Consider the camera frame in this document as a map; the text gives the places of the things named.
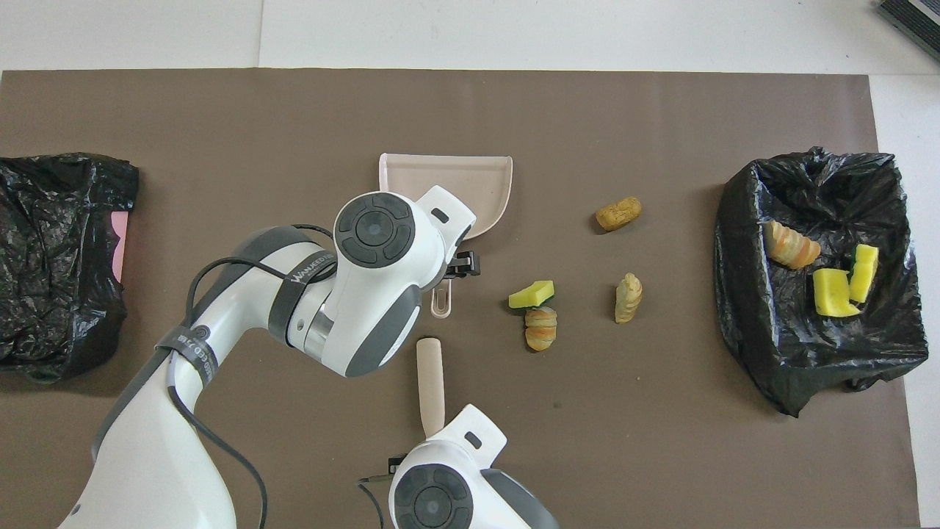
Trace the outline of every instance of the black plastic bag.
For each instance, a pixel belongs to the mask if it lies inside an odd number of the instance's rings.
[[[781,413],[797,417],[816,392],[862,391],[927,359],[917,265],[892,154],[809,152],[755,160],[725,185],[714,238],[718,321],[731,355]],[[818,241],[800,269],[770,261],[762,222]],[[851,270],[856,245],[879,249],[862,313],[816,313],[812,272]]]
[[[137,168],[96,154],[0,158],[0,371],[40,383],[110,359],[127,315],[111,214]]]

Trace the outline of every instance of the black strap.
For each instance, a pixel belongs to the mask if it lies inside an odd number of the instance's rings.
[[[327,268],[337,265],[337,256],[328,250],[311,253],[281,281],[268,313],[268,331],[282,344],[288,343],[288,325],[306,287]]]
[[[215,373],[219,370],[219,360],[215,358],[215,351],[203,339],[205,328],[200,326],[196,329],[189,329],[184,326],[172,328],[156,347],[169,347],[180,353],[199,373],[202,378],[202,387],[205,388],[212,382]]]

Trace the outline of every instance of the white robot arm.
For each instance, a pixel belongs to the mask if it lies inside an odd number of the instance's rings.
[[[252,235],[215,264],[226,266],[195,306],[194,281],[186,318],[105,419],[91,476],[60,529],[234,529],[190,410],[242,334],[265,328],[344,377],[371,373],[408,336],[421,293],[447,273],[475,220],[435,187],[418,201],[387,192],[351,200],[337,217],[337,254],[291,226]]]
[[[518,481],[491,468],[506,436],[473,405],[418,444],[388,494],[398,529],[558,529],[555,517]]]

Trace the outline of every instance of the yellow sponge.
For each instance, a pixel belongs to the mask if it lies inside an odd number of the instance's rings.
[[[535,281],[531,286],[510,295],[509,307],[511,309],[538,307],[554,295],[555,283],[553,281]]]
[[[859,311],[849,303],[849,273],[835,268],[820,268],[813,272],[813,294],[816,312],[823,316],[844,318]]]
[[[855,247],[852,276],[849,278],[849,299],[865,303],[878,270],[878,249],[869,245]]]

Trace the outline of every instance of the white table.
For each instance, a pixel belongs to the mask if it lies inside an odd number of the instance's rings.
[[[868,0],[4,0],[0,71],[445,68],[861,73],[904,174],[940,337],[940,63]],[[905,377],[920,519],[940,525],[940,363]]]

